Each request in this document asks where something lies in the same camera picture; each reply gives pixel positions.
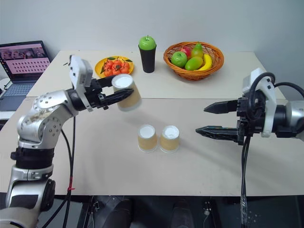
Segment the fruit basket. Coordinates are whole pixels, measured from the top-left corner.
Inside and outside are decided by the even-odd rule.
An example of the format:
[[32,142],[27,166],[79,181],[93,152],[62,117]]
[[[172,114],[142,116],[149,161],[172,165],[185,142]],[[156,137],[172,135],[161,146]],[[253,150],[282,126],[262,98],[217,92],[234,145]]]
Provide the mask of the fruit basket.
[[[212,58],[212,67],[208,70],[185,70],[182,68],[179,68],[178,66],[175,66],[171,63],[170,59],[171,56],[176,51],[180,51],[182,46],[187,46],[189,48],[193,48],[197,43],[200,43],[203,46],[203,52],[204,54],[209,54]],[[164,61],[168,64],[168,66],[174,70],[174,72],[187,80],[190,81],[198,81],[203,78],[208,77],[210,74],[216,72],[219,70],[223,64],[224,64],[224,55],[223,53],[215,46],[203,43],[203,42],[181,42],[178,44],[174,44],[170,46],[167,50],[165,50],[163,54]]]

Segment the black cable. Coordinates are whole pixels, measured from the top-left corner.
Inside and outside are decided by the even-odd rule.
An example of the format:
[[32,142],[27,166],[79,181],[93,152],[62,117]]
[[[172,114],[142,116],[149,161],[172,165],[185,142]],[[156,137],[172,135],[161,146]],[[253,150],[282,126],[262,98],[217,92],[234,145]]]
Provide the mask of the black cable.
[[65,218],[63,221],[63,228],[66,228],[67,226],[67,218],[68,218],[68,212],[70,209],[70,203],[71,203],[71,183],[72,183],[72,179],[73,179],[73,167],[74,167],[74,154],[75,154],[75,131],[76,131],[76,117],[74,116],[73,118],[73,145],[72,145],[72,155],[71,155],[71,172],[70,172],[70,186],[67,192],[68,198],[67,198],[67,203],[66,203],[66,213],[65,213]]
[[251,136],[247,136],[243,145],[242,150],[242,184],[241,184],[241,203],[240,203],[240,211],[241,211],[241,227],[247,227],[247,197],[246,197],[246,165],[247,165],[247,157],[248,157],[248,149],[250,144]]
[[250,90],[249,90],[249,96],[248,96],[248,117],[251,120],[257,120],[261,116],[261,111],[256,112],[255,110],[255,95],[256,95],[256,86],[261,81],[263,77],[270,77],[272,84],[275,84],[275,75],[270,72],[262,73],[259,77],[257,77],[254,82],[252,83]]
[[293,89],[297,90],[302,95],[302,97],[304,98],[304,89],[302,89],[300,86],[298,86],[298,85],[296,85],[294,83],[291,83],[291,82],[280,82],[280,83],[275,84],[275,87],[279,87],[279,86],[289,86],[289,87],[292,87]]
[[10,83],[10,81],[4,86],[4,90],[7,90],[7,86],[8,86],[8,84]]
[[[68,156],[69,156],[69,161],[70,161],[70,170],[71,170],[71,165],[72,165],[72,155],[71,155],[71,148],[70,148],[70,143],[68,142],[68,139],[66,137],[66,134],[64,133],[64,131],[61,129],[61,133],[66,141],[66,146],[67,146],[67,150],[68,150]],[[62,209],[62,207],[64,206],[64,204],[66,203],[66,201],[68,200],[69,195],[67,194],[66,197],[64,198],[64,200],[62,201],[62,203],[60,204],[60,206],[57,208],[57,210],[53,213],[53,215],[48,219],[48,221],[43,225],[42,228],[46,228],[50,222],[55,218],[55,216],[58,214],[58,212]]]

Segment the laptop screen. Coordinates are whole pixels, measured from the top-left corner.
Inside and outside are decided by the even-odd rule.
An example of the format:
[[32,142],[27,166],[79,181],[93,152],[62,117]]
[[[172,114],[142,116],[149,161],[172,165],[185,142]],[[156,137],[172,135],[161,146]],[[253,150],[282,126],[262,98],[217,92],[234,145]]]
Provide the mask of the laptop screen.
[[0,45],[0,62],[12,82],[36,82],[50,64],[42,41]]

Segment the green apple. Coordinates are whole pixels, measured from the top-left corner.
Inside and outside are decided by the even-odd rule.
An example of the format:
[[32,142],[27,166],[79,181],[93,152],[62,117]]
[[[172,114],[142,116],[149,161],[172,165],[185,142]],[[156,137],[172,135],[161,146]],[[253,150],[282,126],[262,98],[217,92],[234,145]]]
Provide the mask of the green apple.
[[184,68],[187,62],[187,55],[182,51],[174,52],[171,57],[171,62],[177,67]]
[[149,50],[153,50],[156,47],[156,43],[152,37],[146,36],[146,37],[142,37],[139,40],[138,46],[141,50],[149,51]]

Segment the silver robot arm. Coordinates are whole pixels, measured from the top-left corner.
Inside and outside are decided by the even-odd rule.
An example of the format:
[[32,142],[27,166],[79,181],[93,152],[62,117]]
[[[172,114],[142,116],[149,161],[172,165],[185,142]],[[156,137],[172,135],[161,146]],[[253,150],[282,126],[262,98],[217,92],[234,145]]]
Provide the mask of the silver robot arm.
[[53,205],[55,182],[52,159],[63,124],[79,111],[107,109],[108,105],[127,98],[132,89],[112,95],[102,94],[112,86],[113,77],[92,79],[89,63],[71,56],[70,78],[74,89],[46,93],[35,99],[31,110],[20,118],[17,126],[18,148],[11,153],[16,160],[11,170],[6,207],[0,211],[0,227],[34,228],[41,211]]

